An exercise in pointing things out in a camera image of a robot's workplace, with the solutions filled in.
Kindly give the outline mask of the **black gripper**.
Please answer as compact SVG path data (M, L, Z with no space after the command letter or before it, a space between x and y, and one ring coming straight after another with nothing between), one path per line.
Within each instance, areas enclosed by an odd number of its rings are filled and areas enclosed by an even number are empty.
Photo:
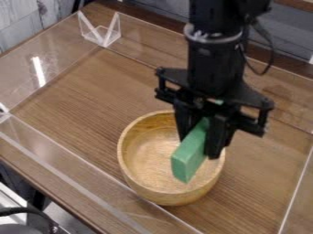
M173 104L178 137L184 140L203 118L209 118L205 153L211 160L221 157L236 131L265 134L275 102L245 82L247 37L215 36L188 31L189 64L185 69L158 68L156 97Z

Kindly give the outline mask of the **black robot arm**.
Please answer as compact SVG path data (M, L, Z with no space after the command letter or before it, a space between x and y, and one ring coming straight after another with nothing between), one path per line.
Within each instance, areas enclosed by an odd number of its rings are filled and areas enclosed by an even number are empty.
M264 136L275 102L245 82L249 67L249 30L271 38L259 16L271 0L191 0L184 27L188 67L158 68L156 98L173 104L178 137L185 138L201 119L209 119L205 155L217 159L239 130Z

